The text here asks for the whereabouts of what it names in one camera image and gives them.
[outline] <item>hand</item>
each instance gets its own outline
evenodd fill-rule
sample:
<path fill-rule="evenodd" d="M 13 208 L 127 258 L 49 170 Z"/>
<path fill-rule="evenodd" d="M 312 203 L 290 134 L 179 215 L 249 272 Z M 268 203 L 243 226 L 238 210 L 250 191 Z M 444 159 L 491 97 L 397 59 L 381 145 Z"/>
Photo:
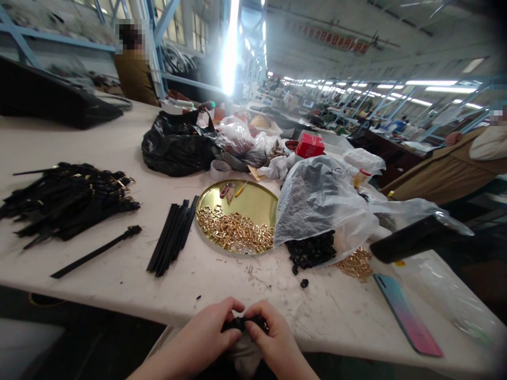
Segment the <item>hand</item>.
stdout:
<path fill-rule="evenodd" d="M 447 146 L 456 145 L 463 139 L 463 134 L 461 132 L 452 132 L 445 138 L 445 144 Z"/>
<path fill-rule="evenodd" d="M 261 315 L 269 335 L 251 321 L 245 323 L 252 341 L 260 348 L 264 361 L 280 379 L 318 379 L 297 346 L 289 324 L 269 302 L 263 300 L 248 308 L 245 318 Z"/>
<path fill-rule="evenodd" d="M 244 309 L 245 306 L 232 297 L 202 309 L 178 335 L 138 368 L 130 379 L 196 376 L 241 339 L 242 332 L 238 329 L 221 330 L 226 321 L 234 319 L 233 310 L 243 312 Z"/>

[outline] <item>factory floor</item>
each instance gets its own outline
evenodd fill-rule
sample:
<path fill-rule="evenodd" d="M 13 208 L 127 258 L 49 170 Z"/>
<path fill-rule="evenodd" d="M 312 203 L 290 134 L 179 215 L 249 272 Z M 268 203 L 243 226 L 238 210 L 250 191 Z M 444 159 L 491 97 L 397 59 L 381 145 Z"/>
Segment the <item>factory floor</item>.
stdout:
<path fill-rule="evenodd" d="M 51 352 L 23 380 L 121 380 L 146 358 L 164 325 L 112 311 L 65 302 L 55 307 L 30 303 L 28 293 L 0 287 L 0 318 L 62 326 Z M 425 368 L 330 354 L 305 354 L 320 379 L 447 379 Z"/>

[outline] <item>black leather bag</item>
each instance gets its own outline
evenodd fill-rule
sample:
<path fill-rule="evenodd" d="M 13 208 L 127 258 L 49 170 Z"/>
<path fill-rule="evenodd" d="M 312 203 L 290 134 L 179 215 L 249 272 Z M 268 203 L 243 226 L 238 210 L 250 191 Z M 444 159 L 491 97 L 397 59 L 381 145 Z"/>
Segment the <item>black leather bag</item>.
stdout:
<path fill-rule="evenodd" d="M 0 56 L 0 114 L 31 116 L 88 129 L 116 119 L 122 110 L 52 75 Z"/>

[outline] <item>brown jacket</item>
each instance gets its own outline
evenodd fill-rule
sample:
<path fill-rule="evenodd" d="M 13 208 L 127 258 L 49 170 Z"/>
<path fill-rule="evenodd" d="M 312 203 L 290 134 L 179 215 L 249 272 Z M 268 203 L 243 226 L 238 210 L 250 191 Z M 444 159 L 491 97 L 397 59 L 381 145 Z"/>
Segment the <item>brown jacket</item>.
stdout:
<path fill-rule="evenodd" d="M 466 134 L 457 144 L 434 151 L 431 158 L 381 189 L 394 191 L 392 198 L 405 201 L 423 198 L 442 205 L 462 198 L 507 172 L 507 158 L 477 161 L 470 158 L 474 139 L 485 128 Z"/>
<path fill-rule="evenodd" d="M 128 99 L 159 107 L 152 87 L 152 73 L 141 51 L 123 50 L 122 54 L 116 54 L 115 66 L 121 89 Z"/>

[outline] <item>red box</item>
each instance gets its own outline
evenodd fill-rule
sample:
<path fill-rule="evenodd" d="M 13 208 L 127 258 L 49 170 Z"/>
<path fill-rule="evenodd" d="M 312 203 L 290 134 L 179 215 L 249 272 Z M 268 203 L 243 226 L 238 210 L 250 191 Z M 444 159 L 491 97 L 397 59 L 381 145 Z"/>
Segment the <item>red box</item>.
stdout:
<path fill-rule="evenodd" d="M 324 149 L 322 137 L 303 133 L 299 145 L 296 148 L 296 154 L 303 158 L 315 157 L 324 153 Z"/>

